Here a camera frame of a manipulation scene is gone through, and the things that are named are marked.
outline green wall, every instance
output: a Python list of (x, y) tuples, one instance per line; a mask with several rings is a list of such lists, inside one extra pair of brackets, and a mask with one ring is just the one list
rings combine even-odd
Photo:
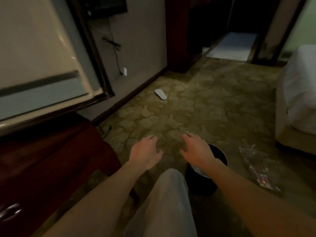
[(316, 44), (316, 0), (307, 0), (279, 59), (290, 57), (293, 51), (304, 44)]

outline person's left arm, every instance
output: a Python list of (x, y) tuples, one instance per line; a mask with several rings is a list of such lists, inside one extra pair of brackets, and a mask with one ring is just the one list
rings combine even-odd
[(149, 135), (137, 142), (129, 161), (82, 198), (43, 237), (110, 236), (137, 179), (163, 155), (162, 150), (156, 153), (157, 140)]

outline plastic bag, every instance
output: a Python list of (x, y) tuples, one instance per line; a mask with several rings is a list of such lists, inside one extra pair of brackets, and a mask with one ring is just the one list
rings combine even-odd
[(243, 156), (244, 162), (246, 163), (251, 175), (258, 182), (258, 184), (270, 190), (280, 191), (280, 189), (272, 185), (268, 180), (268, 164), (264, 160), (262, 152), (255, 149), (255, 145), (249, 148), (239, 147), (239, 151)]

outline television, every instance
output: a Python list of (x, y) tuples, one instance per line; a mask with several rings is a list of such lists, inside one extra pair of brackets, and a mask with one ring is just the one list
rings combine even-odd
[(127, 12), (126, 0), (81, 0), (89, 19)]

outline light-colored pants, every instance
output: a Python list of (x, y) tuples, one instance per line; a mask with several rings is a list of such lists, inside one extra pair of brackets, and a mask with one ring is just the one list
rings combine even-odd
[(123, 237), (197, 236), (183, 175), (169, 169), (160, 175)]

